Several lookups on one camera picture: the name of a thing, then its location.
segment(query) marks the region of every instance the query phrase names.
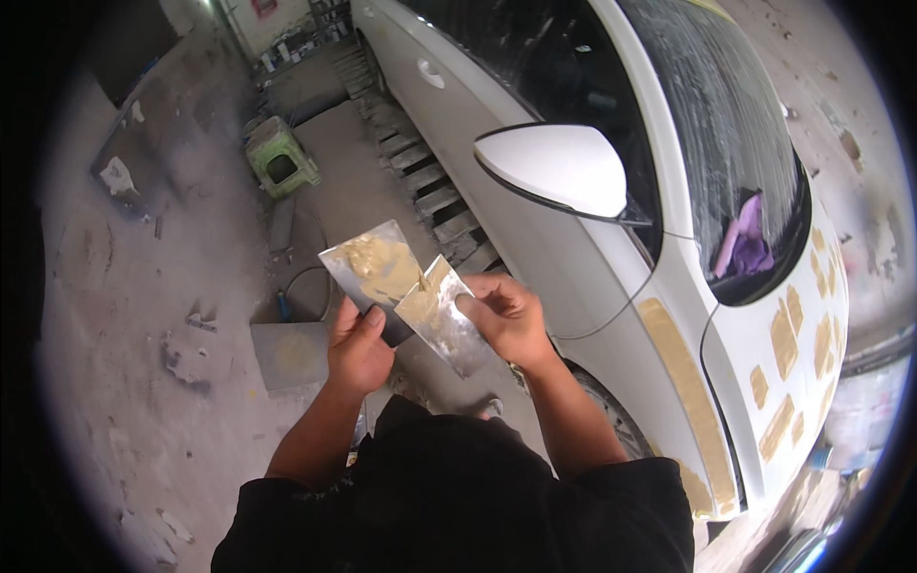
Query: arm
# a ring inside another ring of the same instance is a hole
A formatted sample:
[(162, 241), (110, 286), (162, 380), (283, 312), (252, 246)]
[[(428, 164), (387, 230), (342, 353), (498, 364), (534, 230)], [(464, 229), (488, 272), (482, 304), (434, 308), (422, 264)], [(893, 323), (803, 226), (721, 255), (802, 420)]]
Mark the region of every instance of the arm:
[(381, 308), (362, 318), (344, 298), (329, 334), (328, 381), (277, 446), (265, 478), (295, 479), (319, 490), (344, 471), (360, 405), (392, 370), (395, 354), (381, 339), (384, 327)]
[(572, 479), (604, 464), (627, 461), (605, 414), (547, 339), (538, 297), (503, 273), (467, 275), (462, 280), (477, 298), (460, 296), (456, 306), (501, 358), (525, 373), (558, 475)]

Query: side mirror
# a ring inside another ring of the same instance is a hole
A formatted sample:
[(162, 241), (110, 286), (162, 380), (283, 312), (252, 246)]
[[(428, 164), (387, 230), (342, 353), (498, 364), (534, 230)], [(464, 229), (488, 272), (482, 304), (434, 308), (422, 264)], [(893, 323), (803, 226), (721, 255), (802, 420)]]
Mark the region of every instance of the side mirror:
[(621, 158), (589, 126), (507, 127), (474, 142), (478, 163), (526, 199), (574, 215), (622, 222), (627, 179)]

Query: green plastic stool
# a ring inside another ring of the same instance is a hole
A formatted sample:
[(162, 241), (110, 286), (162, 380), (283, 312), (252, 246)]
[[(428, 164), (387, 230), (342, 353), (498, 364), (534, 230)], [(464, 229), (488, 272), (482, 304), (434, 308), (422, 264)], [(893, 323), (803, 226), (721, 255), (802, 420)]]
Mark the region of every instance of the green plastic stool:
[(317, 185), (322, 181), (315, 161), (299, 147), (293, 132), (279, 116), (255, 127), (245, 144), (245, 155), (264, 191), (277, 201), (303, 183)]

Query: person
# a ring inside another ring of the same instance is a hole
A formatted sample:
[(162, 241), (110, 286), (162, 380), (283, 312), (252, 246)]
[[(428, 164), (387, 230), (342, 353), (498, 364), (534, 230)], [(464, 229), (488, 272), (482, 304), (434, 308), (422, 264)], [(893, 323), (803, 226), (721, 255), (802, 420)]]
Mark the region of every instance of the person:
[(385, 314), (361, 318), (345, 298), (328, 381), (265, 477), (239, 490), (213, 571), (692, 570), (678, 463), (628, 461), (551, 346), (534, 293), (501, 273), (462, 279), (474, 297), (456, 306), (525, 374), (558, 477), (499, 418), (432, 415), (397, 395), (345, 471), (360, 405), (394, 362)]

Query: purple cloth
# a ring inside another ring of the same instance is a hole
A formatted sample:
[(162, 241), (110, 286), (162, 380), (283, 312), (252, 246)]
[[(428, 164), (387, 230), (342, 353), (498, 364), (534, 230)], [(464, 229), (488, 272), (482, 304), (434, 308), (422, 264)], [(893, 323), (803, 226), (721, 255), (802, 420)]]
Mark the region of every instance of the purple cloth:
[(739, 218), (729, 222), (723, 246), (713, 267), (713, 276), (721, 279), (729, 263), (736, 274), (750, 275), (774, 267), (774, 256), (761, 234), (761, 193), (742, 205)]

